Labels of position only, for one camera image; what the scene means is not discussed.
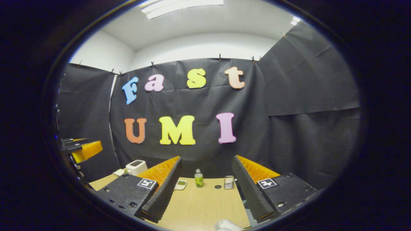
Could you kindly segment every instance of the bottle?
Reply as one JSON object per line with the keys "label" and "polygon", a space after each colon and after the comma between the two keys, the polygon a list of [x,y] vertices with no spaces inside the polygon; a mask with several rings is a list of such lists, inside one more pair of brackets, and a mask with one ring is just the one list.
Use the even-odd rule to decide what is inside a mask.
{"label": "bottle", "polygon": [[196,179],[197,187],[202,187],[204,185],[203,174],[200,172],[200,169],[196,170],[196,174],[194,174],[194,179]]}

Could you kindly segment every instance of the white object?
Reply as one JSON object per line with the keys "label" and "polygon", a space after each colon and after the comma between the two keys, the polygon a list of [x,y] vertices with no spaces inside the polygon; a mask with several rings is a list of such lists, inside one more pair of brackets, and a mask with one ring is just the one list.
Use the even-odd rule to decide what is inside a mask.
{"label": "white object", "polygon": [[177,183],[175,184],[174,189],[175,189],[175,190],[183,190],[183,189],[185,189],[185,186],[186,186],[186,185],[187,185],[187,181],[185,181],[185,180],[178,180]]}
{"label": "white object", "polygon": [[225,220],[222,220],[222,221],[219,221],[219,222],[217,222],[215,225],[214,225],[214,228],[216,229],[216,231],[226,231],[226,230],[229,230],[229,231],[241,231],[241,230],[244,230],[243,228],[241,228],[241,227],[239,227],[239,226],[236,226],[234,223],[232,223],[230,220],[228,220],[228,219],[225,219]]}
{"label": "white object", "polygon": [[121,176],[125,173],[126,171],[124,169],[118,169],[117,171],[113,172],[115,176]]}
{"label": "white object", "polygon": [[293,21],[299,22],[299,21],[301,21],[301,19],[297,18],[297,17],[293,17]]}
{"label": "white object", "polygon": [[147,170],[147,165],[145,164],[145,161],[138,159],[126,165],[126,169],[130,175],[136,176]]}
{"label": "white object", "polygon": [[224,5],[223,0],[162,0],[141,9],[149,19],[190,7]]}

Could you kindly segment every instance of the letter f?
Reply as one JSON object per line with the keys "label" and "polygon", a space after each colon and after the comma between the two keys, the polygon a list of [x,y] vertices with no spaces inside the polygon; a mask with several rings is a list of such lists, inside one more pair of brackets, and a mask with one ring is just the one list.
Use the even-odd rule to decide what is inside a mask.
{"label": "letter f", "polygon": [[133,102],[137,96],[133,93],[137,93],[137,85],[136,83],[139,81],[137,77],[134,77],[132,80],[128,81],[124,86],[123,90],[124,93],[126,94],[127,102],[126,104],[129,105],[131,102]]}

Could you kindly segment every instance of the fluorescent light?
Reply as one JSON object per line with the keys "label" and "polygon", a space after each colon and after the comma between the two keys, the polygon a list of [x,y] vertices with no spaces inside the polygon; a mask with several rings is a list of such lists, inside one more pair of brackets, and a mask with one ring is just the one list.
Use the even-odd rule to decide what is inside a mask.
{"label": "fluorescent light", "polygon": [[299,22],[301,19],[297,17],[293,17],[293,21]]}
{"label": "fluorescent light", "polygon": [[199,6],[223,5],[224,0],[162,0],[141,9],[149,19],[173,11]]}
{"label": "fluorescent light", "polygon": [[150,5],[151,3],[158,2],[158,1],[161,1],[161,0],[147,0],[147,1],[144,1],[144,2],[142,2],[142,3],[140,3],[140,4],[138,4],[137,6],[138,6],[139,8],[143,8],[143,7],[145,7],[145,6]]}

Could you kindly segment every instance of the black fabric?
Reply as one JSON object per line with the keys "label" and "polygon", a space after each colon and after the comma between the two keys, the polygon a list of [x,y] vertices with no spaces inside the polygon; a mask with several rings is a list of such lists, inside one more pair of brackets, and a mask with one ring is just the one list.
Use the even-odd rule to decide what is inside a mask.
{"label": "black fabric", "polygon": [[358,138],[360,108],[271,116],[272,168],[322,189],[342,172]]}
{"label": "black fabric", "polygon": [[[244,72],[240,80],[246,83],[242,89],[229,85],[224,71],[238,67]],[[207,83],[202,88],[187,86],[187,73],[191,69],[203,68]],[[147,92],[144,88],[148,77],[164,75],[164,89]],[[138,77],[137,99],[126,105],[122,86]],[[110,124],[115,150],[122,167],[142,159],[151,167],[164,160],[182,158],[182,176],[194,177],[195,170],[201,169],[204,178],[218,178],[232,175],[231,162],[235,155],[267,164],[269,148],[269,118],[266,116],[262,89],[263,76],[258,66],[250,60],[195,59],[169,62],[145,67],[125,73],[117,78],[111,98]],[[219,113],[231,112],[234,143],[218,142],[220,124],[215,117]],[[195,145],[160,144],[162,124],[159,118],[170,116],[177,126],[182,116],[192,115]],[[131,143],[125,133],[126,118],[146,118],[145,140]],[[135,122],[134,135],[138,136]]]}
{"label": "black fabric", "polygon": [[350,160],[360,125],[359,92],[348,65],[301,21],[258,66],[271,124],[269,165],[317,189],[328,186]]}
{"label": "black fabric", "polygon": [[79,164],[80,171],[89,182],[120,168],[109,130],[113,79],[114,75],[107,71],[69,64],[57,97],[60,138],[90,138],[102,143],[100,153]]}
{"label": "black fabric", "polygon": [[358,87],[340,53],[299,22],[258,62],[269,116],[359,107]]}

